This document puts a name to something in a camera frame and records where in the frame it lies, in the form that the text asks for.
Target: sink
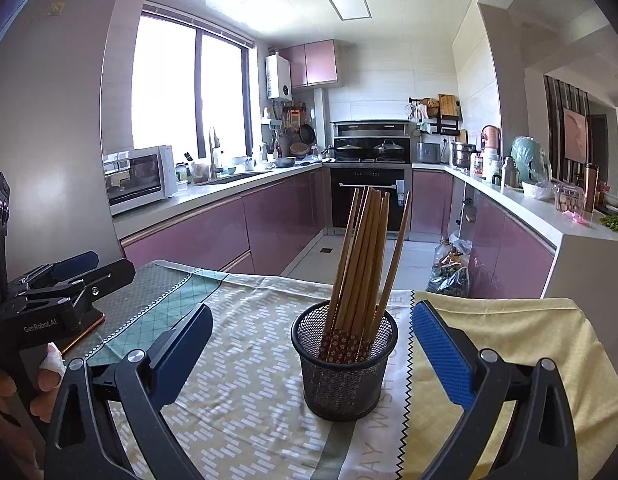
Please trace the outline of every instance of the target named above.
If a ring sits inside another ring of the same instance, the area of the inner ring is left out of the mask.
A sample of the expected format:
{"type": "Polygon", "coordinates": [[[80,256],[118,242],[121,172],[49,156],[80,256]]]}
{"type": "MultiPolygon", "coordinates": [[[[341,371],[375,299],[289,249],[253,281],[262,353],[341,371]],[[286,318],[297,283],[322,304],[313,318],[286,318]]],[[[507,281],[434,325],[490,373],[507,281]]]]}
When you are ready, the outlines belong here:
{"type": "Polygon", "coordinates": [[[269,171],[248,171],[246,173],[227,175],[220,178],[215,178],[214,180],[208,180],[202,184],[196,184],[196,186],[217,186],[219,184],[228,184],[229,182],[235,182],[236,180],[242,180],[244,178],[250,178],[265,173],[269,173],[269,171]]]}

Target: oven handle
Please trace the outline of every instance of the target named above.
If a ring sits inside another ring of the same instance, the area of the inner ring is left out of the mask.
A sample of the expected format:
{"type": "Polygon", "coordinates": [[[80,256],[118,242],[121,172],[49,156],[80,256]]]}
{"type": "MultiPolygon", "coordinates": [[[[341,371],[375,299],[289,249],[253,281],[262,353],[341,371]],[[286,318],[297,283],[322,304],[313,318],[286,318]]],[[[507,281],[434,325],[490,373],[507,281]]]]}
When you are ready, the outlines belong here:
{"type": "Polygon", "coordinates": [[[391,186],[374,186],[373,184],[369,185],[369,186],[362,186],[359,184],[343,184],[342,182],[339,182],[338,184],[340,187],[377,187],[377,188],[381,188],[381,189],[396,189],[396,185],[392,184],[391,186]]]}

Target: square ceiling light panel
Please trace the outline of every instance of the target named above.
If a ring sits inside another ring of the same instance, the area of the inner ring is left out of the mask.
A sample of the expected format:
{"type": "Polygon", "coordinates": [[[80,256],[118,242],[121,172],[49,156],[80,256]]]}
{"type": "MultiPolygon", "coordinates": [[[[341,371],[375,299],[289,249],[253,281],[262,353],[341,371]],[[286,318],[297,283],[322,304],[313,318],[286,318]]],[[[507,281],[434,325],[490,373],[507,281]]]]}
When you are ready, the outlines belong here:
{"type": "Polygon", "coordinates": [[[329,0],[343,22],[371,18],[366,0],[329,0]]]}

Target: water heater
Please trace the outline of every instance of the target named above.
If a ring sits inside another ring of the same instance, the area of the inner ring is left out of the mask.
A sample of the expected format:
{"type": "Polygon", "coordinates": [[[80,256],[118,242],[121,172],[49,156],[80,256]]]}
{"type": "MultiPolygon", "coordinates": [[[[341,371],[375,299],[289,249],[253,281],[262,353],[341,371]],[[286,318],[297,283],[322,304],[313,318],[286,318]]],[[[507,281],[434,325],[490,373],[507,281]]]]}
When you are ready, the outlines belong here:
{"type": "Polygon", "coordinates": [[[267,99],[291,101],[291,70],[289,62],[278,54],[267,56],[267,99]]]}

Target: green appliance covered in plastic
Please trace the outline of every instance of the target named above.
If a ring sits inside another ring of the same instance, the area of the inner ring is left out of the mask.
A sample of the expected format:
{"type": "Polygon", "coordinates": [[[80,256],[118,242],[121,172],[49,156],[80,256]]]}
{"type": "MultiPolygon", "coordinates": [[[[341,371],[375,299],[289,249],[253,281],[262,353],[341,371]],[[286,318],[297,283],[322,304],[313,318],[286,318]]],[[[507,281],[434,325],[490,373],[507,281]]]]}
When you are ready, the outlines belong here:
{"type": "Polygon", "coordinates": [[[516,137],[511,156],[520,172],[520,182],[538,184],[551,180],[551,166],[540,143],[533,137],[516,137]]]}

